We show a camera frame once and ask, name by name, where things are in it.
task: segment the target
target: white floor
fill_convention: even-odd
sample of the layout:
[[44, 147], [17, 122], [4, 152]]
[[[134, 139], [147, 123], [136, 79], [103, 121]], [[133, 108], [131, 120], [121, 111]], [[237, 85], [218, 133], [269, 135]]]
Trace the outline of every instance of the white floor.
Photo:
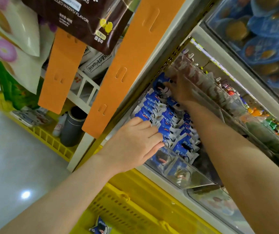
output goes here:
[[0, 228], [62, 182], [67, 164], [0, 113]]

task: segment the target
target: person's right hand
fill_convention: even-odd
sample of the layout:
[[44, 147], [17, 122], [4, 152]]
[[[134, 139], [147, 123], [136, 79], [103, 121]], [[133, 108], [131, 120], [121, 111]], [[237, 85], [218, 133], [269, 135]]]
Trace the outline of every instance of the person's right hand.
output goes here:
[[180, 104], [185, 105], [187, 102], [196, 101], [192, 95], [192, 83], [184, 76], [177, 75], [176, 83], [164, 82], [172, 93], [172, 97]]
[[164, 146], [163, 137], [149, 121], [134, 117], [104, 145], [100, 156], [106, 169], [114, 174], [126, 172], [151, 158]]

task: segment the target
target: orange cardboard display strip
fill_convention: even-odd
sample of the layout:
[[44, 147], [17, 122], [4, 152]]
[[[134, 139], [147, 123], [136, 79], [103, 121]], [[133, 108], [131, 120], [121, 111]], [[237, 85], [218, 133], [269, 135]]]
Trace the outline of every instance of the orange cardboard display strip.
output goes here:
[[86, 44], [58, 28], [39, 106], [60, 114], [78, 70]]
[[102, 134], [184, 1], [141, 1], [83, 125], [86, 133]]

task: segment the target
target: brown snack bag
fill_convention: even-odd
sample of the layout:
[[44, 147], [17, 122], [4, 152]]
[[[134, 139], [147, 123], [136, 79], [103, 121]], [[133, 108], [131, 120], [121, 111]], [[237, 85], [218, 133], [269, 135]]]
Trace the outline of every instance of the brown snack bag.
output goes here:
[[110, 55], [141, 0], [22, 0], [47, 21]]

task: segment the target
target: gray tumbler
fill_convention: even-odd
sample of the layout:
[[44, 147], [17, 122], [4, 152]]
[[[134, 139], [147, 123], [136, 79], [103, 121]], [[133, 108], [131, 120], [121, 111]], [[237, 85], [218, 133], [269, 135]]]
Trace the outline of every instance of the gray tumbler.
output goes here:
[[66, 147], [72, 147], [79, 143], [82, 126], [87, 114], [78, 106], [72, 107], [67, 114], [67, 119], [61, 131], [60, 142]]

